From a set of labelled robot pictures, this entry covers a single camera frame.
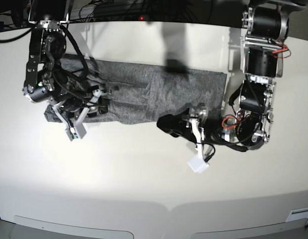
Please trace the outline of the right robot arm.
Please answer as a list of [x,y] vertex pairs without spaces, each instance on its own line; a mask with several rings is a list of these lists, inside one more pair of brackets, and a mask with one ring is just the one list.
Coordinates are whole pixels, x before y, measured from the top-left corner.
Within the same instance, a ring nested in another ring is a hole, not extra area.
[[[68,30],[73,1],[33,0],[28,23],[32,25],[29,57],[22,89],[32,103],[47,102],[64,125],[70,140],[87,133],[83,123],[107,105],[102,101],[105,85],[89,78],[88,63]],[[61,65],[67,42],[70,42],[82,65],[71,72]]]

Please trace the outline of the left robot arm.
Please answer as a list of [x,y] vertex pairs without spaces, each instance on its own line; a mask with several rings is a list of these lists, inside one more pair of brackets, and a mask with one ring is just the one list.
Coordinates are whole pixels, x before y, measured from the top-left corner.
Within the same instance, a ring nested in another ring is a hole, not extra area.
[[235,101],[239,103],[234,114],[212,119],[206,107],[196,107],[158,120],[157,126],[164,132],[195,144],[197,154],[188,162],[194,172],[202,173],[209,167],[218,145],[246,152],[269,142],[275,79],[282,76],[285,52],[289,52],[285,44],[289,16],[307,4],[308,1],[252,0],[244,10],[244,80],[229,99],[231,106]]

